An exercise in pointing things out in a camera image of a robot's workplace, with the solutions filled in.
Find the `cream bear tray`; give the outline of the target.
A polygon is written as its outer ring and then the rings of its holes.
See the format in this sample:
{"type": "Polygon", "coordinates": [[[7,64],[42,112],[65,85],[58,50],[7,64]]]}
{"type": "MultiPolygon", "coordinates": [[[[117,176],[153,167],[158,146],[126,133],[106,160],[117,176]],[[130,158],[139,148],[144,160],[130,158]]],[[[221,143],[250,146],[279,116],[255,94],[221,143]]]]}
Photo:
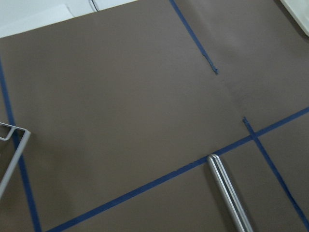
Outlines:
{"type": "Polygon", "coordinates": [[[280,0],[306,36],[309,36],[309,0],[280,0]]]}

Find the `metal muddler black tip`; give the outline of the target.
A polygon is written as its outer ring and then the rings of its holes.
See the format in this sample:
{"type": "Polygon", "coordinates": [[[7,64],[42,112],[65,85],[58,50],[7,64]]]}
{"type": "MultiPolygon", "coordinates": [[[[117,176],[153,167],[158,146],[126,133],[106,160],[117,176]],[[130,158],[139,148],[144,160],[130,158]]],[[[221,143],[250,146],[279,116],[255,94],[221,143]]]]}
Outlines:
{"type": "Polygon", "coordinates": [[[208,163],[238,232],[253,232],[253,228],[220,157],[216,154],[210,154],[208,163]]]}

